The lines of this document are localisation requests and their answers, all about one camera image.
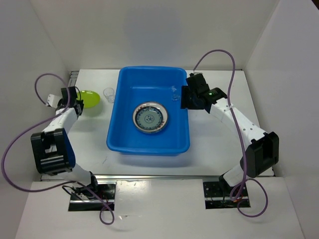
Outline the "green plastic plate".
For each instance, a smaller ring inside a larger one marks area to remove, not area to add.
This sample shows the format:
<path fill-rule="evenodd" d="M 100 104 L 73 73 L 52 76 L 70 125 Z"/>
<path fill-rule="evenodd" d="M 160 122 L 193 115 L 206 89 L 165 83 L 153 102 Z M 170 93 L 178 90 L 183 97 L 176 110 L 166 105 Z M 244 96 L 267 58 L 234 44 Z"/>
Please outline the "green plastic plate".
<path fill-rule="evenodd" d="M 95 107 L 100 102 L 100 95 L 94 91 L 83 90 L 80 95 L 86 109 Z"/>

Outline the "small blue patterned plate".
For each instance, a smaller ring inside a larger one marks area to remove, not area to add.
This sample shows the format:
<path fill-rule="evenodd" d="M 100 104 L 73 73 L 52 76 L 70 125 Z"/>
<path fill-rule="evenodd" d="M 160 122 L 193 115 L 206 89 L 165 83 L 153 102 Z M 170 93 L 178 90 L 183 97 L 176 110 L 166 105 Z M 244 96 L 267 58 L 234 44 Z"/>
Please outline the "small blue patterned plate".
<path fill-rule="evenodd" d="M 166 115 L 155 106 L 142 106 L 135 111 L 133 121 L 137 129 L 145 133 L 156 133 L 166 124 Z"/>

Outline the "orange sunburst pattern plate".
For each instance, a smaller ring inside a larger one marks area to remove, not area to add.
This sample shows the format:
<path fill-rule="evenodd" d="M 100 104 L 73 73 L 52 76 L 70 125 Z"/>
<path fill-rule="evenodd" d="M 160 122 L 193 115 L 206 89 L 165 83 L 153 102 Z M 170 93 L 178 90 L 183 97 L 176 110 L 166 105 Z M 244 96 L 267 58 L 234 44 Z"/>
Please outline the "orange sunburst pattern plate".
<path fill-rule="evenodd" d="M 158 133 L 168 123 L 168 111 L 160 103 L 144 102 L 133 111 L 132 120 L 137 130 L 143 133 Z"/>

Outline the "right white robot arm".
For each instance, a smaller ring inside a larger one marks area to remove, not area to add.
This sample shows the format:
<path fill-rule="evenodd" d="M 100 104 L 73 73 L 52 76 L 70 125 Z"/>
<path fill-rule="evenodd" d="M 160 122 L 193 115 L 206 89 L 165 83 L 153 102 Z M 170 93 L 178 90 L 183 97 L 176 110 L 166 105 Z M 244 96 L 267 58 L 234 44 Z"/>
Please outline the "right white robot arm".
<path fill-rule="evenodd" d="M 245 156 L 240 163 L 219 177 L 219 191 L 231 195 L 243 179 L 256 178 L 279 162 L 279 137 L 252 123 L 220 88 L 210 89 L 203 74 L 191 73 L 181 88 L 181 108 L 206 110 L 239 136 Z"/>

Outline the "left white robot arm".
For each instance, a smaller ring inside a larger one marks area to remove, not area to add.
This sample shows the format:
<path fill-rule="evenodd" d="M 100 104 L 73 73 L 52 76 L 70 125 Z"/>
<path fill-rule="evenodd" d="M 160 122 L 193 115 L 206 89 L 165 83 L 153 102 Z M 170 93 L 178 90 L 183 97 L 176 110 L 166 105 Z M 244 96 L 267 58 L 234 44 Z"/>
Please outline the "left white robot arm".
<path fill-rule="evenodd" d="M 97 179 L 76 163 L 68 133 L 82 115 L 84 103 L 77 88 L 62 88 L 62 97 L 49 95 L 47 103 L 56 108 L 56 118 L 42 131 L 31 135 L 31 145 L 37 171 L 42 175 L 58 176 L 83 185 L 82 194 L 88 199 L 99 195 Z"/>

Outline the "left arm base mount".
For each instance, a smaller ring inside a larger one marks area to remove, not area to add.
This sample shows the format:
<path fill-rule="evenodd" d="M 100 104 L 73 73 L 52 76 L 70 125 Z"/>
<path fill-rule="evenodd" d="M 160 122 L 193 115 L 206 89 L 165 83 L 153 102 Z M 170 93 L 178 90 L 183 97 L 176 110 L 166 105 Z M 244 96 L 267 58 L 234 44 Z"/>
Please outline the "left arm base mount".
<path fill-rule="evenodd" d="M 85 189 L 66 185 L 62 186 L 62 189 L 70 196 L 69 212 L 100 211 L 103 207 L 101 201 Z M 98 197 L 108 204 L 112 211 L 115 209 L 115 192 L 115 182 L 99 184 L 96 192 Z"/>

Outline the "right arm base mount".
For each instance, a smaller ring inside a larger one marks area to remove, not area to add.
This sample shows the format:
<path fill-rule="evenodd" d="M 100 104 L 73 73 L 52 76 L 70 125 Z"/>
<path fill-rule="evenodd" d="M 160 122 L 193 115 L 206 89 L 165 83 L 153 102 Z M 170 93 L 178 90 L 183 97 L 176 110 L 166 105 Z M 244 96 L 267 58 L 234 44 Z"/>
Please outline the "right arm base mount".
<path fill-rule="evenodd" d="M 203 181 L 203 193 L 205 208 L 210 209 L 232 209 L 237 208 L 240 203 L 240 208 L 250 208 L 247 188 L 244 186 L 240 197 L 232 201 L 229 198 L 231 189 L 222 188 L 218 181 Z"/>

